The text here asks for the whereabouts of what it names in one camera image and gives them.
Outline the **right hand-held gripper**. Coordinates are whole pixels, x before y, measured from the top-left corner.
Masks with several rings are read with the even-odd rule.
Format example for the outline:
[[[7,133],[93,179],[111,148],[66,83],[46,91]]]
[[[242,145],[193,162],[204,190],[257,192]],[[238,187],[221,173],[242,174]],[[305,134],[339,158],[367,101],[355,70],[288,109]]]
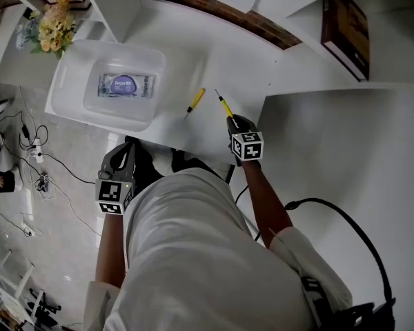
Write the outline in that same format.
[[[228,147],[235,156],[237,165],[241,166],[246,161],[258,164],[263,157],[264,139],[256,125],[238,114],[227,117],[226,123],[230,139]]]

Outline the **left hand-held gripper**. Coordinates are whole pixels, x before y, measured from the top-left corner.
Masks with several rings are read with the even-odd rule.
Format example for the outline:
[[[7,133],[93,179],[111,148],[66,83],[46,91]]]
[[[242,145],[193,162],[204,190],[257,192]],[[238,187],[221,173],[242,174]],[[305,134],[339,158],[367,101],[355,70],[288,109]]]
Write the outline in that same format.
[[[108,152],[95,181],[95,201],[103,214],[123,215],[133,199],[135,144],[125,142]]]

